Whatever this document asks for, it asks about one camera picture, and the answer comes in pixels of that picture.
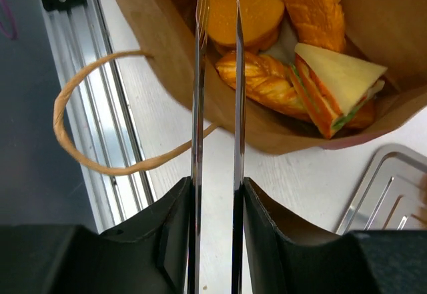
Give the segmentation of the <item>red brown paper bag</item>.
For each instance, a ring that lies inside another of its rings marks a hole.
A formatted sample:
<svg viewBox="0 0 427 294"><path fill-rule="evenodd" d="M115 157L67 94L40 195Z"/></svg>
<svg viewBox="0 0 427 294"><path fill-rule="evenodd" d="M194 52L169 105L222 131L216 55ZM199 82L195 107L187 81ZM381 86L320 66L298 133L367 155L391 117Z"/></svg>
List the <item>red brown paper bag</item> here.
<svg viewBox="0 0 427 294"><path fill-rule="evenodd" d="M157 78L181 105L193 105L195 12L197 0L116 0ZM246 141L282 155L310 147L357 144L391 132L426 106L426 0L341 0L345 55L385 66L383 90L374 98L375 120L365 129L344 127L325 139L312 121L278 113L249 98ZM294 64L298 41L288 11L272 32L245 52ZM223 46L207 34L203 136L221 127L235 129L236 46Z"/></svg>

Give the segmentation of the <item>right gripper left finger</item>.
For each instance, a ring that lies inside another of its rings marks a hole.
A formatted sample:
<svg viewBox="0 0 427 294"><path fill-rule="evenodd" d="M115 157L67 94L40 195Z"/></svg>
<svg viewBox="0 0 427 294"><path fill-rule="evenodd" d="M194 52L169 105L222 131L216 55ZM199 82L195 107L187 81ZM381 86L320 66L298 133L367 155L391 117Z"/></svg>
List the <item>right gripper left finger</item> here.
<svg viewBox="0 0 427 294"><path fill-rule="evenodd" d="M182 293L191 180L100 234L81 225L1 227L2 293Z"/></svg>

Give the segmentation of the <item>metal tongs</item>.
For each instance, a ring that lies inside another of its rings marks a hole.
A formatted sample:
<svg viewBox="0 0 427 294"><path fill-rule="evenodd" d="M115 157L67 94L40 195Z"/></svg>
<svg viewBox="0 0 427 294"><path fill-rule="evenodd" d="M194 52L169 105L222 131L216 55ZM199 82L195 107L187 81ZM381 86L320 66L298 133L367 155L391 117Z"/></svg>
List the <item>metal tongs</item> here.
<svg viewBox="0 0 427 294"><path fill-rule="evenodd" d="M244 210L244 137L245 91L244 36L240 2L237 5L236 26L236 142L234 164L234 203L232 234L232 293L242 292L243 210ZM199 292L199 262L201 239L201 192L203 163L203 113L205 87L205 55L207 49L208 0L197 0L195 12L195 64L191 140L191 210L187 268L187 292Z"/></svg>

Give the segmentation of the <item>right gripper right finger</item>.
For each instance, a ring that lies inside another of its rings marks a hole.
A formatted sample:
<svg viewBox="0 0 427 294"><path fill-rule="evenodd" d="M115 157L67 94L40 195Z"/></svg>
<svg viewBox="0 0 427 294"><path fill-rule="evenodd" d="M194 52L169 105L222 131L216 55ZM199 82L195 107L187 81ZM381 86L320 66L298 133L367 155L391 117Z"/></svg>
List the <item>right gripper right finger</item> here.
<svg viewBox="0 0 427 294"><path fill-rule="evenodd" d="M425 293L426 232L337 235L244 180L244 229L254 293Z"/></svg>

